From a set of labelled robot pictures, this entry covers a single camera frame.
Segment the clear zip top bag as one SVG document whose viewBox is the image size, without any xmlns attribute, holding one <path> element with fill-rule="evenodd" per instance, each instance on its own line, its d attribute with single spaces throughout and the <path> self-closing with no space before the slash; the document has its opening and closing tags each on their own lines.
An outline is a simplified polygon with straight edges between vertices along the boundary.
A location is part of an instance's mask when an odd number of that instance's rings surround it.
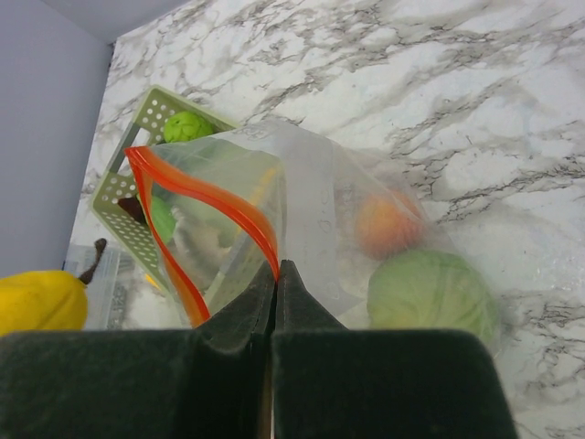
<svg viewBox="0 0 585 439">
<path fill-rule="evenodd" d="M 226 137 L 279 159 L 286 197 L 278 250 L 280 272 L 283 261 L 293 262 L 308 292 L 345 327 L 373 329 L 367 314 L 368 281 L 386 260 L 412 249 L 454 253 L 466 260 L 455 250 L 448 234 L 432 223 L 415 191 L 375 163 L 371 155 L 280 121 L 243 126 L 227 132 Z M 375 260 L 366 256 L 356 242 L 357 210 L 366 197 L 393 198 L 393 191 L 412 198 L 425 229 L 416 244 Z M 236 298 L 194 321 L 183 303 L 171 295 L 184 322 L 192 327 L 202 325 Z"/>
</svg>

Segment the yellow pear toy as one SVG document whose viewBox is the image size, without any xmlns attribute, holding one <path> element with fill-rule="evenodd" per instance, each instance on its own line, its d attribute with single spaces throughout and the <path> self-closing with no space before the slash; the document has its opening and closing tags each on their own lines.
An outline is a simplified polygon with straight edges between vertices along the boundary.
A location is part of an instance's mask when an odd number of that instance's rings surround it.
<svg viewBox="0 0 585 439">
<path fill-rule="evenodd" d="M 95 259 L 80 276 L 66 271 L 18 273 L 1 280 L 1 334 L 82 330 L 88 318 L 87 286 L 107 247 L 94 242 Z"/>
</svg>

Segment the green cabbage toy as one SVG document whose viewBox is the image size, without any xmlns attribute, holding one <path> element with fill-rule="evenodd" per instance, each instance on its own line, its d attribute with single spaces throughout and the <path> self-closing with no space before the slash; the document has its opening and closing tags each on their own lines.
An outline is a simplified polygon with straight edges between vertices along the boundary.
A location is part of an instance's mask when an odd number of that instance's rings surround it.
<svg viewBox="0 0 585 439">
<path fill-rule="evenodd" d="M 373 329 L 457 329 L 488 347 L 499 333 L 499 306 L 483 276 L 462 256 L 412 249 L 371 274 L 367 314 Z"/>
</svg>

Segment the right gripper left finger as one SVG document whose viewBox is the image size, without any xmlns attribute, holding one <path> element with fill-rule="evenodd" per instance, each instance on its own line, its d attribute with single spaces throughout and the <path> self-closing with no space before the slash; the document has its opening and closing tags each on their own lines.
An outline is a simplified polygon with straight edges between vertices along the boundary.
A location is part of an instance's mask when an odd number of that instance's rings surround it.
<svg viewBox="0 0 585 439">
<path fill-rule="evenodd" d="M 4 438 L 267 438 L 276 282 L 262 265 L 194 329 L 27 332 L 1 341 Z"/>
</svg>

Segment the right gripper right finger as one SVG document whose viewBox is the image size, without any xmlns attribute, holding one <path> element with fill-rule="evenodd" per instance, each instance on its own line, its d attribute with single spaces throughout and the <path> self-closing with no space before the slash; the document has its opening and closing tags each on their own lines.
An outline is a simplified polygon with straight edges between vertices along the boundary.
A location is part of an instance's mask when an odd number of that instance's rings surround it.
<svg viewBox="0 0 585 439">
<path fill-rule="evenodd" d="M 271 337 L 279 438 L 514 438 L 492 358 L 461 330 L 349 330 L 283 261 Z"/>
</svg>

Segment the orange peach toy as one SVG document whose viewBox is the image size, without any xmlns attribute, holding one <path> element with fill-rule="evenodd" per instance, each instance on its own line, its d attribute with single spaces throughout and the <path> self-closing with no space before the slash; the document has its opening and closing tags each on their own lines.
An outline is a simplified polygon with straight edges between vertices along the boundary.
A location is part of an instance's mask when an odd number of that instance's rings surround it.
<svg viewBox="0 0 585 439">
<path fill-rule="evenodd" d="M 354 235 L 368 257 L 383 260 L 416 244 L 425 223 L 412 198 L 399 191 L 393 198 L 371 195 L 359 205 Z"/>
</svg>

